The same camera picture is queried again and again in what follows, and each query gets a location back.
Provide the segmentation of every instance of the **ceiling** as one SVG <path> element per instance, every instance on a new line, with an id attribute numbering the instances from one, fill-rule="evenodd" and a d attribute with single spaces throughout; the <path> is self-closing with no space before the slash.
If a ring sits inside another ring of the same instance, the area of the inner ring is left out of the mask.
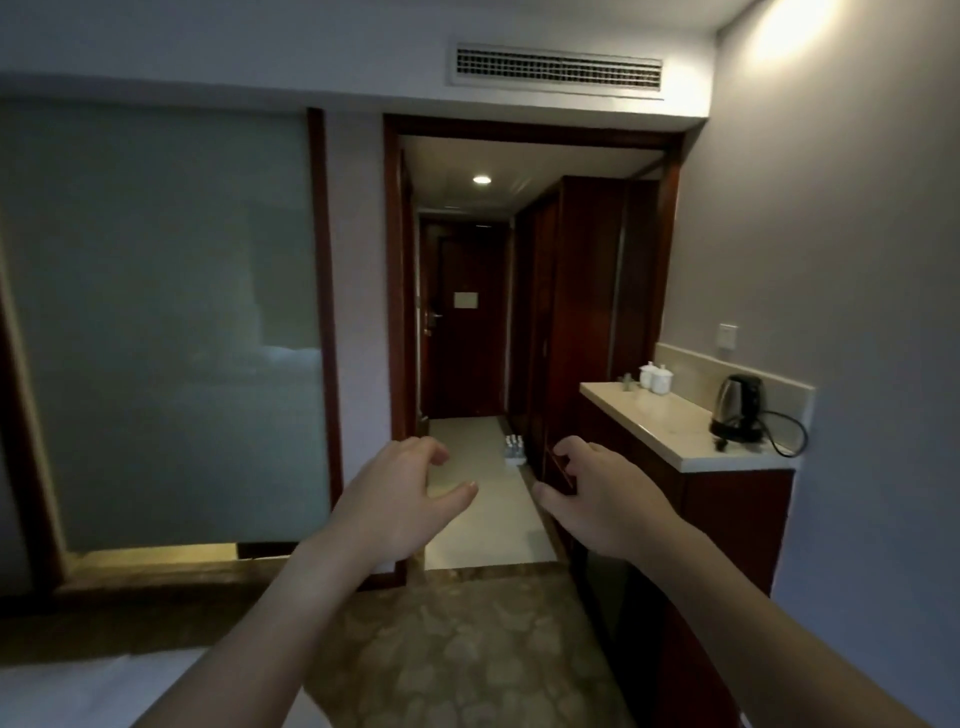
<path id="1" fill-rule="evenodd" d="M 640 149 L 431 136 L 404 136 L 403 149 L 421 211 L 482 219 L 509 218 L 563 175 L 624 179 L 662 157 Z M 474 183 L 478 174 L 492 182 Z"/>
<path id="2" fill-rule="evenodd" d="M 644 26 L 715 33 L 755 0 L 389 0 L 405 5 L 515 8 Z"/>

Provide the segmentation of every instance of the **wooden closet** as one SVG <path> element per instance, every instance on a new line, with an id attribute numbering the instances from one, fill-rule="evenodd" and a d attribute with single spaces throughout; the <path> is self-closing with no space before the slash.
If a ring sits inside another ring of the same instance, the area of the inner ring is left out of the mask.
<path id="1" fill-rule="evenodd" d="M 507 414 L 534 472 L 576 429 L 580 382 L 646 363 L 658 182 L 564 177 L 516 216 Z"/>

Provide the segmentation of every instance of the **white floor tile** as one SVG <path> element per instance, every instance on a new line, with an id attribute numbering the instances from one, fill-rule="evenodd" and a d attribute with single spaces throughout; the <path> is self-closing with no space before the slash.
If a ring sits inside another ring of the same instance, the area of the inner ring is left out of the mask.
<path id="1" fill-rule="evenodd" d="M 424 567 L 465 569 L 557 561 L 519 470 L 503 460 L 504 440 L 497 419 L 431 420 L 430 434 L 450 450 L 450 460 L 430 470 L 430 495 L 438 496 L 468 480 L 476 480 L 480 492 L 467 511 L 427 545 Z"/>

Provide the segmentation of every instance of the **forearm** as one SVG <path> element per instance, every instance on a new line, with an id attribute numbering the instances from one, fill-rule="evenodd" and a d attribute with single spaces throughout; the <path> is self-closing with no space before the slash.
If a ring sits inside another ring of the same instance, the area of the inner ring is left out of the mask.
<path id="1" fill-rule="evenodd" d="M 368 572 L 332 530 L 304 541 L 240 623 L 183 674 L 137 728 L 279 726 L 324 628 Z"/>
<path id="2" fill-rule="evenodd" d="M 656 564 L 644 567 L 756 728 L 924 725 L 787 616 L 692 526 L 678 528 Z"/>

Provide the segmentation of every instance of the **countertop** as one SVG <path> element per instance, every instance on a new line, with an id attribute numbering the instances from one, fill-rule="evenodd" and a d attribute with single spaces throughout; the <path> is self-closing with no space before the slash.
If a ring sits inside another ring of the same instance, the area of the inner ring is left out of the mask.
<path id="1" fill-rule="evenodd" d="M 718 452 L 710 413 L 675 394 L 624 392 L 619 382 L 583 383 L 581 393 L 681 473 L 797 470 L 802 458 L 778 455 L 769 442 L 729 443 Z"/>

